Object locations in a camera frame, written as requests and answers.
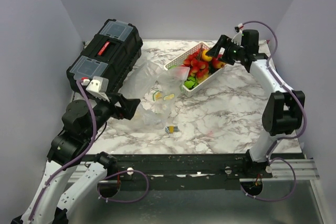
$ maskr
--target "white plastic basket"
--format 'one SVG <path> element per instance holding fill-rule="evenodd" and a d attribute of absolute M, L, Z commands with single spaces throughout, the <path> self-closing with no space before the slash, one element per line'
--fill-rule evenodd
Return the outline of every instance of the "white plastic basket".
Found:
<path fill-rule="evenodd" d="M 167 63 L 166 65 L 164 65 L 164 69 L 168 70 L 171 66 L 180 66 L 183 64 L 183 61 L 191 54 L 193 54 L 194 52 L 198 51 L 201 46 L 203 46 L 203 49 L 210 49 L 210 47 L 206 44 L 206 43 L 199 43 L 196 46 L 192 47 L 191 49 L 189 49 L 188 51 L 184 52 L 183 54 L 181 54 L 180 56 L 177 56 L 175 59 L 173 59 L 172 61 L 170 61 L 169 63 Z M 199 90 L 201 90 L 202 88 L 204 88 L 206 85 L 208 85 L 210 82 L 212 82 L 219 74 L 221 74 L 224 70 L 225 66 L 221 69 L 218 69 L 216 72 L 214 72 L 211 76 L 209 76 L 209 78 L 207 78 L 205 81 L 203 81 L 201 84 L 197 85 L 196 87 L 194 87 L 192 90 L 189 90 L 188 88 L 186 88 L 184 85 L 182 85 L 181 87 L 181 91 L 184 95 L 186 95 L 187 97 L 191 97 L 193 94 L 197 93 Z"/>

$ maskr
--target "marble countertop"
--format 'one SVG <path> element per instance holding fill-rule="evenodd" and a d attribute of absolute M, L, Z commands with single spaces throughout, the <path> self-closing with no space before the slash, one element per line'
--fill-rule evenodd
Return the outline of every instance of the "marble countertop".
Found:
<path fill-rule="evenodd" d="M 143 60 L 164 66 L 199 41 L 144 41 Z M 269 54 L 266 42 L 260 51 Z M 146 95 L 142 100 L 151 99 Z M 105 132 L 89 154 L 192 154 L 244 153 L 252 147 L 262 130 L 261 115 L 267 103 L 264 91 L 241 65 L 226 66 L 222 74 L 194 96 L 179 96 L 166 125 L 180 132 L 134 130 L 124 122 L 110 119 Z M 283 140 L 275 152 L 301 152 L 297 140 Z"/>

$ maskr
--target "plastic fruit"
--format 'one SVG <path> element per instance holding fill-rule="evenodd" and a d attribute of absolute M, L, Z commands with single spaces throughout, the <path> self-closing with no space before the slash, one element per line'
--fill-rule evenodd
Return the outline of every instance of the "plastic fruit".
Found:
<path fill-rule="evenodd" d="M 188 74 L 188 76 L 195 76 L 196 75 L 196 73 L 193 73 L 192 71 L 191 71 L 191 69 L 189 70 L 189 74 Z"/>
<path fill-rule="evenodd" d="M 216 68 L 216 69 L 222 68 L 225 65 L 224 62 L 221 62 L 221 61 L 219 61 L 219 60 L 217 60 L 215 58 L 213 58 L 211 60 L 211 63 L 212 63 L 212 66 L 214 66 L 214 68 Z"/>
<path fill-rule="evenodd" d="M 195 54 L 188 55 L 187 59 L 190 60 L 190 61 L 192 61 L 193 59 L 196 58 L 196 56 L 197 56 L 197 55 L 195 55 Z"/>
<path fill-rule="evenodd" d="M 185 59 L 184 61 L 183 61 L 183 65 L 185 65 L 186 67 L 190 67 L 190 60 L 188 60 L 188 59 Z"/>
<path fill-rule="evenodd" d="M 203 77 L 204 77 L 204 72 L 203 71 L 199 71 L 197 74 L 196 74 L 196 79 L 197 80 L 201 80 Z"/>
<path fill-rule="evenodd" d="M 205 68 L 205 69 L 203 69 L 202 72 L 203 72 L 204 74 L 208 74 L 208 73 L 209 73 L 209 68 Z"/>
<path fill-rule="evenodd" d="M 184 82 L 184 85 L 187 89 L 193 89 L 194 87 L 197 86 L 197 82 L 195 77 L 188 77 L 188 79 Z"/>
<path fill-rule="evenodd" d="M 207 52 L 208 52 L 208 50 L 203 50 L 201 58 L 202 58 L 202 60 L 204 60 L 204 61 L 211 61 L 211 60 L 212 60 L 212 57 L 206 55 Z"/>
<path fill-rule="evenodd" d="M 199 62 L 198 62 L 198 67 L 199 67 L 200 69 L 204 69 L 204 68 L 206 67 L 205 62 L 204 62 L 204 61 L 199 61 Z"/>
<path fill-rule="evenodd" d="M 209 75 L 205 74 L 205 75 L 203 75 L 202 78 L 197 79 L 197 82 L 198 82 L 198 84 L 200 84 L 200 83 L 202 83 L 203 81 L 205 81 L 208 78 L 209 78 Z"/>
<path fill-rule="evenodd" d="M 172 100 L 174 97 L 175 97 L 174 94 L 165 95 L 165 96 L 163 97 L 163 101 L 166 101 L 166 100 Z"/>
<path fill-rule="evenodd" d="M 200 70 L 199 67 L 193 67 L 193 68 L 191 69 L 191 73 L 196 74 L 197 72 L 199 72 L 199 70 Z"/>
<path fill-rule="evenodd" d="M 209 68 L 209 63 L 206 62 L 206 61 L 203 61 L 203 62 L 204 62 L 204 64 L 205 64 L 205 68 Z"/>
<path fill-rule="evenodd" d="M 162 98 L 162 93 L 157 90 L 154 94 L 153 94 L 153 101 L 157 101 L 158 99 Z"/>
<path fill-rule="evenodd" d="M 193 59 L 193 60 L 191 61 L 191 66 L 193 66 L 193 67 L 198 66 L 198 60 Z"/>

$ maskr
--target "small yellow object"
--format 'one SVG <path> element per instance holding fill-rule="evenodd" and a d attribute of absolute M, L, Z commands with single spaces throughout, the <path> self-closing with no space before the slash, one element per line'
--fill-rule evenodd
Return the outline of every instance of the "small yellow object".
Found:
<path fill-rule="evenodd" d="M 209 74 L 207 73 L 207 74 L 205 74 L 204 76 L 203 76 L 203 78 L 201 78 L 201 79 L 197 79 L 197 82 L 198 82 L 198 84 L 200 84 L 200 83 L 202 83 L 203 81 L 205 81 L 206 79 L 208 79 L 209 78 Z"/>
<path fill-rule="evenodd" d="M 212 60 L 212 57 L 211 56 L 208 56 L 208 55 L 206 55 L 206 53 L 208 52 L 208 50 L 203 50 L 203 52 L 202 52 L 202 60 L 204 60 L 204 61 L 211 61 Z"/>
<path fill-rule="evenodd" d="M 178 132 L 178 131 L 180 131 L 180 130 L 179 130 L 179 127 L 177 127 L 177 126 L 167 126 L 167 127 L 165 128 L 165 131 L 166 131 L 168 134 L 171 134 L 171 133 L 174 133 L 174 132 Z"/>
<path fill-rule="evenodd" d="M 162 98 L 162 93 L 157 90 L 154 94 L 153 94 L 153 101 L 157 101 L 158 99 Z"/>
<path fill-rule="evenodd" d="M 166 100 L 172 100 L 174 97 L 175 97 L 174 94 L 165 95 L 165 96 L 163 97 L 163 101 L 166 101 Z"/>

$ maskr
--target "screw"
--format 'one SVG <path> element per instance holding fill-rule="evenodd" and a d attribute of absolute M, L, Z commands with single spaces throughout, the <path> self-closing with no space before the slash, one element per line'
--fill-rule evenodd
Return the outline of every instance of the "screw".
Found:
<path fill-rule="evenodd" d="M 225 167 L 225 173 L 226 173 L 227 175 L 230 175 L 230 174 L 232 173 L 231 167 L 226 166 L 226 167 Z"/>
<path fill-rule="evenodd" d="M 266 171 L 267 173 L 272 173 L 272 167 L 270 167 L 269 165 L 266 166 L 265 171 Z"/>

